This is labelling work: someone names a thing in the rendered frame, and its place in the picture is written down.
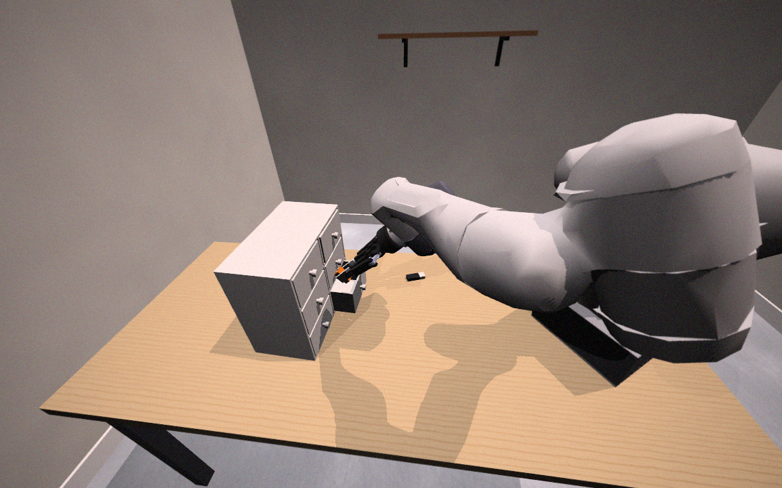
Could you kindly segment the white chest of drawers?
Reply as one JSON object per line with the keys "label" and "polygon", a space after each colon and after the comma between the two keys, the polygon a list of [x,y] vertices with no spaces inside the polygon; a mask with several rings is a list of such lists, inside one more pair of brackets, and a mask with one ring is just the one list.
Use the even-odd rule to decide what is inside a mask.
{"label": "white chest of drawers", "polygon": [[255,352],[316,360],[292,278],[317,241],[335,313],[319,240],[335,210],[283,201],[214,270]]}

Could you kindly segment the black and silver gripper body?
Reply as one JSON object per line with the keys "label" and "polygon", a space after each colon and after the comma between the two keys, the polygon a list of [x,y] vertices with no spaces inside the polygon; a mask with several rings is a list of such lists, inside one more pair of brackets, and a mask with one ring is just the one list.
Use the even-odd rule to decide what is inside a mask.
{"label": "black and silver gripper body", "polygon": [[[399,246],[399,244],[397,244],[390,238],[387,231],[387,226],[382,226],[381,229],[377,231],[376,237],[377,237],[377,242],[376,242],[377,247],[373,248],[373,251],[369,253],[370,256],[372,257],[378,254],[379,252],[381,252],[381,255],[379,256],[379,258],[381,258],[385,253],[395,253],[398,252],[401,248],[403,248],[403,246]],[[379,246],[379,244],[381,244],[381,246]]]}

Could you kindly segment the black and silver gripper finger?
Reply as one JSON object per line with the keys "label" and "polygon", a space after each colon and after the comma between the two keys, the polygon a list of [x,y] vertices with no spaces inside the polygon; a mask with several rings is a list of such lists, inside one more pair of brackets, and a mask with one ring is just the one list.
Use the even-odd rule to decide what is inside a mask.
{"label": "black and silver gripper finger", "polygon": [[361,257],[356,263],[348,265],[348,268],[341,272],[341,274],[337,275],[336,279],[344,283],[345,281],[350,280],[350,277],[353,275],[359,276],[370,268],[376,268],[377,259],[381,255],[381,252],[373,257],[369,254],[371,251],[373,251],[373,248],[376,247],[377,245],[373,244],[373,246],[367,250],[363,257]]}
{"label": "black and silver gripper finger", "polygon": [[370,242],[367,242],[366,246],[364,246],[363,248],[361,248],[361,250],[359,252],[357,252],[357,256],[356,257],[354,257],[353,259],[351,259],[350,262],[348,262],[347,264],[342,266],[342,268],[344,268],[344,270],[345,270],[346,268],[348,268],[348,265],[350,265],[350,264],[352,265],[352,264],[356,263],[361,257],[364,256],[364,254],[367,252],[367,250],[369,248],[371,248],[371,246],[373,246],[373,244],[376,244],[376,242],[377,242],[377,237],[375,236],[373,238],[373,240],[371,240]]}

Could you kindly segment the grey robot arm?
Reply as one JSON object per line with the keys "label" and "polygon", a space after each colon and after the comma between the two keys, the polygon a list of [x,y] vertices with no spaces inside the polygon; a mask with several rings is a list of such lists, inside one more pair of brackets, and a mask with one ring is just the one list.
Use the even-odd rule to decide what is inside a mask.
{"label": "grey robot arm", "polygon": [[543,313],[578,302],[642,356],[716,363],[742,349],[756,260],[782,253],[782,150],[747,143],[732,119],[664,115],[568,150],[554,186],[564,207],[525,213],[397,177],[371,214],[482,296]]}

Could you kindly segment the grey drawer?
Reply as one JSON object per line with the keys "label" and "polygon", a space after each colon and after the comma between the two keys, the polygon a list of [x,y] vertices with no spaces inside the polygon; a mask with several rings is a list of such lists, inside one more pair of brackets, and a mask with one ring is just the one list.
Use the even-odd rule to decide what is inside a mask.
{"label": "grey drawer", "polygon": [[314,354],[317,356],[317,353],[319,351],[319,348],[322,345],[323,338],[326,334],[326,331],[330,328],[330,321],[334,315],[332,305],[330,302],[330,297],[326,299],[326,302],[324,302],[324,306],[322,308],[322,312],[318,316],[318,319],[316,321],[316,325],[314,325],[313,330],[310,334],[310,341],[312,344],[312,348],[314,351]]}
{"label": "grey drawer", "polygon": [[316,318],[322,309],[328,293],[328,283],[324,271],[322,271],[322,274],[318,277],[316,285],[302,308],[302,318],[304,318],[308,334],[310,334],[313,325],[316,323]]}
{"label": "grey drawer", "polygon": [[334,251],[330,254],[328,262],[325,265],[326,273],[328,276],[329,289],[332,286],[336,276],[335,272],[344,262],[344,244],[342,244],[341,238],[337,242]]}
{"label": "grey drawer", "polygon": [[322,269],[322,254],[318,242],[316,242],[292,278],[300,308],[302,308],[302,304],[308,297],[308,293],[310,293]]}
{"label": "grey drawer", "polygon": [[339,213],[335,210],[334,214],[328,221],[328,224],[324,226],[322,234],[319,236],[320,244],[322,246],[322,253],[324,263],[328,262],[330,253],[333,251],[339,236],[341,236],[341,224],[339,224]]}
{"label": "grey drawer", "polygon": [[336,279],[330,289],[334,310],[356,313],[361,294],[363,290],[366,290],[366,281],[366,272],[359,276],[353,275],[348,283],[342,283]]}

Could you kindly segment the orange nine-volt battery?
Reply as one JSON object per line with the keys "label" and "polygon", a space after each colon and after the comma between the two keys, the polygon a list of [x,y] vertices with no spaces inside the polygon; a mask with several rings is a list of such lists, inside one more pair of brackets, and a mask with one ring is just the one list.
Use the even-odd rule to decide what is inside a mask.
{"label": "orange nine-volt battery", "polygon": [[[344,268],[341,268],[341,266],[340,266],[339,268],[337,268],[337,270],[335,272],[335,276],[341,274],[341,272],[343,272],[343,271],[344,271]],[[345,283],[348,283],[348,282],[350,282],[350,280],[345,281]]]}

